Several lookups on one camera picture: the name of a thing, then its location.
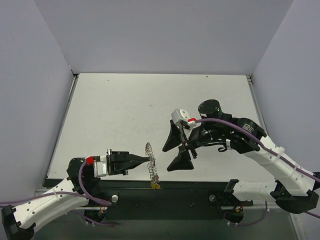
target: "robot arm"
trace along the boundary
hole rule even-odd
[[[68,177],[58,185],[37,196],[36,199],[32,198],[16,206],[8,205],[1,210],[2,224],[7,238],[30,240],[35,232],[52,220],[78,207],[96,205],[92,199],[97,201],[111,199],[111,196],[105,196],[100,190],[99,177],[127,175],[128,170],[148,161],[147,157],[111,150],[104,156],[73,158],[67,169]],[[108,201],[104,203],[105,206],[111,205]]]
[[[295,214],[304,213],[317,206],[320,173],[311,172],[293,161],[276,146],[265,131],[248,118],[235,118],[223,113],[217,100],[200,104],[201,119],[191,118],[183,109],[172,114],[171,131],[163,151],[178,147],[178,156],[168,166],[168,171],[192,170],[196,148],[221,145],[219,152],[236,150],[260,164],[275,177],[272,182],[243,182],[232,179],[225,192],[239,201],[275,202],[280,208]]]

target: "gray wall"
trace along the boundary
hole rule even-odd
[[[34,0],[75,73],[252,74],[293,0]]]
[[[34,1],[1,0],[0,201],[30,197],[41,185],[72,80]]]
[[[318,172],[319,23],[319,0],[295,0],[253,74],[271,137],[303,167]],[[320,207],[313,212],[320,215]],[[319,239],[319,219],[304,214],[303,222],[309,239]]]

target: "bolt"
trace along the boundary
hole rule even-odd
[[[209,196],[209,200],[210,200],[210,202],[214,202],[215,200],[216,200],[216,196],[215,195],[210,195]]]
[[[118,199],[119,199],[119,197],[118,197],[117,195],[113,195],[113,196],[111,197],[111,201],[112,201],[113,203],[118,202]]]

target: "red cap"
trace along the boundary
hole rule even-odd
[[[94,158],[93,158],[92,156],[88,156],[88,157],[85,159],[85,162],[86,162],[86,164],[88,164],[88,165],[94,164]]]

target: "white tabletop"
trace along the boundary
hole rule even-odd
[[[193,170],[167,172],[178,154],[178,148],[162,152],[171,113],[185,109],[199,119],[198,106],[208,99],[218,100],[225,113],[259,123],[244,75],[81,73],[48,178],[65,178],[72,158],[105,155],[107,149],[145,156],[150,142],[160,181],[272,181],[273,176],[253,160],[236,151],[220,153],[215,146],[197,149]],[[150,177],[144,163],[127,176],[105,179],[149,181]]]

